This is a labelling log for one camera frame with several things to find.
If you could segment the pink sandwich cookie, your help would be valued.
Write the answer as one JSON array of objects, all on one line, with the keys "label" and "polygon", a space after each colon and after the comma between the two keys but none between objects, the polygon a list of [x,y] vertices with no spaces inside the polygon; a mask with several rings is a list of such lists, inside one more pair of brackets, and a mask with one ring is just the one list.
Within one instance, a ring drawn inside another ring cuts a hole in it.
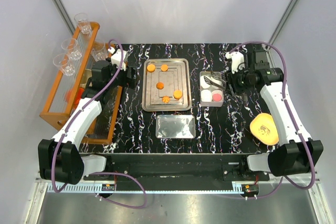
[{"label": "pink sandwich cookie", "polygon": [[212,95],[212,99],[213,99],[214,102],[221,102],[221,100],[222,100],[222,95],[219,94],[219,93],[214,93],[214,94]]}]

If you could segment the yellow sandwich cookie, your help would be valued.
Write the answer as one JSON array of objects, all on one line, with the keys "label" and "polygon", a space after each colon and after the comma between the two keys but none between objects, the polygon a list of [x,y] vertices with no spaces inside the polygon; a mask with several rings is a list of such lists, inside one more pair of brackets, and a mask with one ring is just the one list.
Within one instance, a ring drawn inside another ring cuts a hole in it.
[{"label": "yellow sandwich cookie", "polygon": [[146,67],[147,72],[154,72],[156,70],[156,66],[154,64],[149,64]]},{"label": "yellow sandwich cookie", "polygon": [[173,93],[173,97],[177,100],[180,99],[182,96],[183,96],[183,92],[181,90],[175,90]]}]

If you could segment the orange chocolate chip cookie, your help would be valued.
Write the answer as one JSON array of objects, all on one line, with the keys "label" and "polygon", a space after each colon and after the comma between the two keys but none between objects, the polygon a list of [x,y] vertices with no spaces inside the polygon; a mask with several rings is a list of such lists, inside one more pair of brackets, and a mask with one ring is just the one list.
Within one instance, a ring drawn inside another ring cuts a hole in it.
[{"label": "orange chocolate chip cookie", "polygon": [[156,84],[156,88],[159,89],[159,90],[162,90],[164,88],[164,84],[162,82],[158,82]]}]

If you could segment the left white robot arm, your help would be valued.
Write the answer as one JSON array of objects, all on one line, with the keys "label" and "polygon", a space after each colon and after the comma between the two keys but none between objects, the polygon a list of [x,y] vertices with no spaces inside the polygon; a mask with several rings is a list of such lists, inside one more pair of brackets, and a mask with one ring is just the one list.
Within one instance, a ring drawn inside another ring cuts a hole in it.
[{"label": "left white robot arm", "polygon": [[70,119],[51,139],[43,139],[38,145],[42,179],[75,185],[90,174],[95,173],[103,180],[113,175],[113,167],[106,157],[95,154],[82,157],[78,148],[107,104],[109,92],[117,86],[134,89],[138,79],[137,71],[122,63],[113,64],[106,59],[93,64],[91,77]]}]

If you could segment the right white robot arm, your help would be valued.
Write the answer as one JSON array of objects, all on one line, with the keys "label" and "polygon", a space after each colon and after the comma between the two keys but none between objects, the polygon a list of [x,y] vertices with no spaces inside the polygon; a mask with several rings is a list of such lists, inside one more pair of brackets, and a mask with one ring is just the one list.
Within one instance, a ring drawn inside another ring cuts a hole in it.
[{"label": "right white robot arm", "polygon": [[285,75],[280,68],[240,70],[226,74],[228,84],[236,95],[257,89],[274,120],[279,147],[268,154],[247,156],[238,167],[239,176],[250,180],[257,172],[274,176],[315,173],[315,165],[323,152],[320,140],[313,140],[302,125],[290,100]]}]

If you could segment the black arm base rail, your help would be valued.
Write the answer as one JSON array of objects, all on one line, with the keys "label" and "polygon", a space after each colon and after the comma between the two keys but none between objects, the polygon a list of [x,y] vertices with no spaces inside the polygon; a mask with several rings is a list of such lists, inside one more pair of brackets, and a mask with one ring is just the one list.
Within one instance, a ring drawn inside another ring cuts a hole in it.
[{"label": "black arm base rail", "polygon": [[84,180],[116,180],[118,191],[139,187],[125,176],[137,179],[147,193],[178,191],[235,191],[233,182],[266,182],[264,172],[249,172],[244,154],[106,154],[104,175],[90,172]]}]

